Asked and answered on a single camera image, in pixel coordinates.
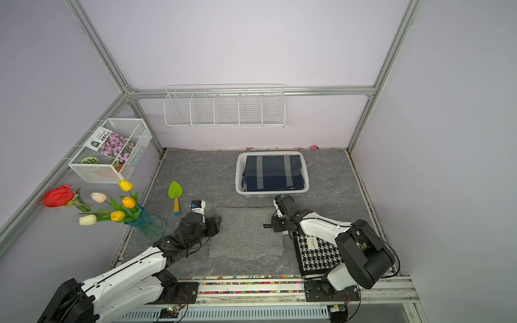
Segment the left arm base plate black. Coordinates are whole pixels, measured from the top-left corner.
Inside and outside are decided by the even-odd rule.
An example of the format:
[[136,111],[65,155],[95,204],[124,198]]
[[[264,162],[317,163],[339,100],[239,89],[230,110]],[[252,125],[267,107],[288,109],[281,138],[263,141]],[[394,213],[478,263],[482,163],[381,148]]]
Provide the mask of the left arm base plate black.
[[194,304],[197,301],[199,284],[179,282],[166,286],[152,304]]

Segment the tulip bouquet in teal vase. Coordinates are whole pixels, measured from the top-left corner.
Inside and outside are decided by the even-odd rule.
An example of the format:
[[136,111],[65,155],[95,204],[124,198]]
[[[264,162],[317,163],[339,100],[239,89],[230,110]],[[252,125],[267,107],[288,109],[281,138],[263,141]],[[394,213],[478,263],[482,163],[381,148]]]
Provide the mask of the tulip bouquet in teal vase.
[[155,215],[149,215],[139,203],[139,193],[132,192],[133,185],[127,180],[118,183],[125,195],[118,200],[107,197],[104,193],[93,192],[91,198],[98,204],[107,204],[109,208],[93,210],[80,197],[78,188],[75,196],[75,208],[80,211],[79,224],[93,226],[97,223],[121,223],[132,227],[136,234],[145,241],[160,238],[164,232],[164,222]]

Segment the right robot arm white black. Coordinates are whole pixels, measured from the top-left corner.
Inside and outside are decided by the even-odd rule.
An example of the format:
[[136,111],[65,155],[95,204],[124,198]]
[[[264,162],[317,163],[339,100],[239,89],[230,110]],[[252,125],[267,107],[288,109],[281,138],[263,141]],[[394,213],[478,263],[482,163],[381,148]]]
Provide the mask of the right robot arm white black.
[[273,231],[322,240],[339,251],[341,262],[316,281],[316,286],[330,295],[354,285],[371,289],[397,261],[388,244],[364,220],[339,222],[301,210],[289,195],[277,195],[273,204]]

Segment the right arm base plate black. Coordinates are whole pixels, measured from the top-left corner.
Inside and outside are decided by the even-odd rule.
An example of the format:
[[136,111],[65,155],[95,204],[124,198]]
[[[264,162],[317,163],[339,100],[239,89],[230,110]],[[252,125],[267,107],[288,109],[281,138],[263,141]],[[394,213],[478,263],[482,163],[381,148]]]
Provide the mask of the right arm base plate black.
[[338,291],[329,283],[320,279],[309,279],[304,281],[305,299],[307,302],[327,302],[327,301],[358,301],[359,292],[355,285],[346,287]]

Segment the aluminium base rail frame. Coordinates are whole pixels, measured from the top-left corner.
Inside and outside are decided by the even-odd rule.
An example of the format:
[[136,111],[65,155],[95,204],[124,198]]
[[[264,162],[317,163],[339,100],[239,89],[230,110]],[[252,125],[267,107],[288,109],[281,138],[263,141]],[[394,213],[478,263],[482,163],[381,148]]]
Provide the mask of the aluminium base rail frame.
[[304,281],[296,276],[181,279],[178,283],[199,284],[194,304],[145,304],[118,319],[129,322],[303,319],[328,318],[338,312],[354,317],[367,305],[401,304],[409,322],[428,321],[410,277],[383,279],[372,289],[356,287],[359,300],[350,302],[307,302]]

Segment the purple flower seed packet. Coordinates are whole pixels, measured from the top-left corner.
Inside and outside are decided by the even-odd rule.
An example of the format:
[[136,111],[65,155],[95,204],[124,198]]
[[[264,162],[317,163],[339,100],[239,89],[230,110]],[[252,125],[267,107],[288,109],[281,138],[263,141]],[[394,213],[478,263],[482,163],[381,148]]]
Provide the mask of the purple flower seed packet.
[[136,143],[110,129],[98,127],[86,140],[84,146],[112,160],[125,163],[135,149]]

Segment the red artificial rose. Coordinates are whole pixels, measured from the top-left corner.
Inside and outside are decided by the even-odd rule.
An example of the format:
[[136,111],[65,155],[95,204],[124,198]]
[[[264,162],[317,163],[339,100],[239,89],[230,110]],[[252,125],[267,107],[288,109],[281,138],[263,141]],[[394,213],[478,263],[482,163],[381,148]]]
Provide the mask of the red artificial rose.
[[81,188],[72,189],[71,185],[64,184],[49,191],[43,200],[43,205],[48,208],[75,207],[82,213],[89,213],[92,208],[81,196]]

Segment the green toy shovel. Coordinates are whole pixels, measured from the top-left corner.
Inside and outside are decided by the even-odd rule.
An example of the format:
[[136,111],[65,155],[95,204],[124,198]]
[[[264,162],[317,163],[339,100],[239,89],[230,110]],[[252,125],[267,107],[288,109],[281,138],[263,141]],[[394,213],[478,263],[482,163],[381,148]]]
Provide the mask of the green toy shovel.
[[183,195],[183,187],[177,181],[170,184],[168,189],[168,196],[174,202],[173,212],[175,216],[180,215],[180,203],[179,199]]

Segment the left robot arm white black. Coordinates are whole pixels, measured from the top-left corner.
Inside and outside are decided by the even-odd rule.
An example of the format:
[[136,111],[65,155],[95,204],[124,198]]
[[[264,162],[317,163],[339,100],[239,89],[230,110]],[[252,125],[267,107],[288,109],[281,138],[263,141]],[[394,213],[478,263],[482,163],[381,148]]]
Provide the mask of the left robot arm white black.
[[188,293],[168,267],[195,253],[203,239],[220,231],[222,218],[201,213],[184,216],[171,236],[97,277],[62,283],[39,322],[112,322],[145,304],[188,303]]

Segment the black white houndstooth scarf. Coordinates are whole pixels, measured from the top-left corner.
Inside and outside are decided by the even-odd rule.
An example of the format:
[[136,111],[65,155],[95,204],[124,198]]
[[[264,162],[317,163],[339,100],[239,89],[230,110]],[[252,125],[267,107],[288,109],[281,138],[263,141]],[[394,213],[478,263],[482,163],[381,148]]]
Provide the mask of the black white houndstooth scarf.
[[333,244],[313,236],[297,235],[294,247],[301,276],[324,275],[343,259]]

